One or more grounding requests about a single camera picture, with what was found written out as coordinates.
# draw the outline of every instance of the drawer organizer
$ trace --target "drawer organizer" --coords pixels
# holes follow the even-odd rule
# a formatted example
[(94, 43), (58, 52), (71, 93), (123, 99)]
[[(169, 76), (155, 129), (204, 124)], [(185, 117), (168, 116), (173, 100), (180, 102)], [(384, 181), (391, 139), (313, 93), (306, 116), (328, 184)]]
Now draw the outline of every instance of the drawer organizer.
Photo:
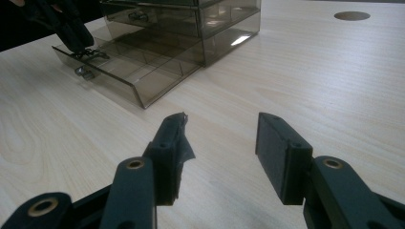
[(144, 109), (260, 29), (261, 0), (101, 0), (100, 6), (107, 25), (92, 32), (92, 55), (53, 48), (76, 74)]

